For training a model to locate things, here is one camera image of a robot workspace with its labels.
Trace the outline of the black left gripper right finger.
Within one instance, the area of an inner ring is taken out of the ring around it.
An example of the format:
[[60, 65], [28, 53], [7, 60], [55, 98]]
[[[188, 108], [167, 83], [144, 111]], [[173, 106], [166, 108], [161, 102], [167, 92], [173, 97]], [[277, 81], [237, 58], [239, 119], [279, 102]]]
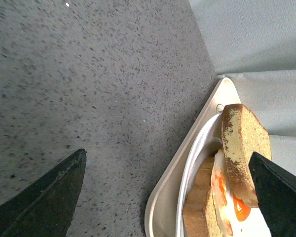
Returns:
[[273, 237], [296, 237], [296, 176], [253, 152], [249, 169], [259, 209]]

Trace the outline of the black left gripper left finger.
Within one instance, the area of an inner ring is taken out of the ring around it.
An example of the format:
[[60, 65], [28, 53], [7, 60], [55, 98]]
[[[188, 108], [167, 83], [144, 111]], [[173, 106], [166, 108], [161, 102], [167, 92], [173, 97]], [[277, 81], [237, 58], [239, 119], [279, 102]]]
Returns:
[[0, 205], [0, 237], [64, 237], [73, 219], [86, 168], [79, 149]]

